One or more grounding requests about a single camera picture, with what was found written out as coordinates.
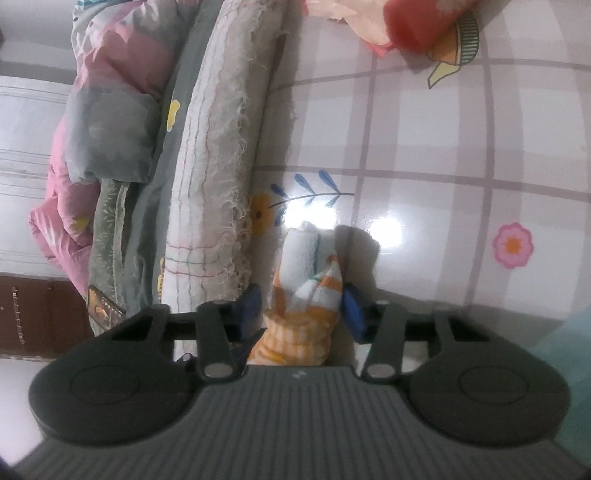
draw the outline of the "floral pattern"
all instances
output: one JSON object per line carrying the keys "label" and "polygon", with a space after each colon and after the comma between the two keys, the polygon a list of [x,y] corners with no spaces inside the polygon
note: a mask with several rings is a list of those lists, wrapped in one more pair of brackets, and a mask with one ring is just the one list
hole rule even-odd
{"label": "floral pattern", "polygon": [[251,199],[252,234],[263,236],[273,225],[271,198],[267,194],[255,195]]}
{"label": "floral pattern", "polygon": [[325,185],[331,188],[332,192],[318,193],[314,191],[308,180],[306,180],[300,173],[296,173],[294,175],[295,182],[308,193],[290,197],[277,183],[271,183],[271,191],[281,197],[282,200],[272,204],[271,198],[267,194],[255,195],[251,200],[252,234],[255,236],[262,236],[267,230],[269,230],[271,225],[280,226],[283,224],[287,205],[293,200],[306,199],[304,207],[309,207],[316,198],[332,197],[325,205],[327,208],[332,208],[342,196],[355,195],[354,193],[341,192],[326,170],[320,170],[318,176]]}
{"label": "floral pattern", "polygon": [[524,267],[534,253],[531,232],[520,223],[503,225],[492,241],[496,261],[512,270]]}

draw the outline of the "teal object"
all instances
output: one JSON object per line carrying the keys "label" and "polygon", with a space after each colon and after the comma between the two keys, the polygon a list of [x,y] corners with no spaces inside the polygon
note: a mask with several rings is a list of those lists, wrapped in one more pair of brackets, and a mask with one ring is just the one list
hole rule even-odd
{"label": "teal object", "polygon": [[570,387],[570,408],[556,442],[591,466],[591,307],[567,320],[530,352],[558,370]]}

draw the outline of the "towel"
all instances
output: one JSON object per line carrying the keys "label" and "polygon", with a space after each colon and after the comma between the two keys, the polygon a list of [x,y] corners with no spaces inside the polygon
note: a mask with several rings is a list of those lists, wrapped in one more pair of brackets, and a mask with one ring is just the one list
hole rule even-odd
{"label": "towel", "polygon": [[322,365],[339,319],[342,291],[334,232],[310,224],[290,229],[273,278],[271,307],[263,314],[267,330],[248,363]]}

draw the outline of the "bed sheet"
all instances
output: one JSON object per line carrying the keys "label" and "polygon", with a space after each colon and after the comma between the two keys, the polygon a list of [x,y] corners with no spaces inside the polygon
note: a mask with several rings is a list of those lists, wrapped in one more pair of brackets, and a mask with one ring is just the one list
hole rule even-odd
{"label": "bed sheet", "polygon": [[522,345],[591,304],[590,21],[584,0],[483,1],[428,55],[378,59],[293,2],[253,173],[253,279],[271,284],[306,220],[336,228],[346,281],[461,306]]}

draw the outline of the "brown door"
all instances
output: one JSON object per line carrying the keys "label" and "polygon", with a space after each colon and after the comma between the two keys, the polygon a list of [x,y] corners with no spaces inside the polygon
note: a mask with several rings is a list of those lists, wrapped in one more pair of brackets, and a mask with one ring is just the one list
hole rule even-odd
{"label": "brown door", "polygon": [[54,358],[92,336],[70,282],[0,275],[0,353]]}

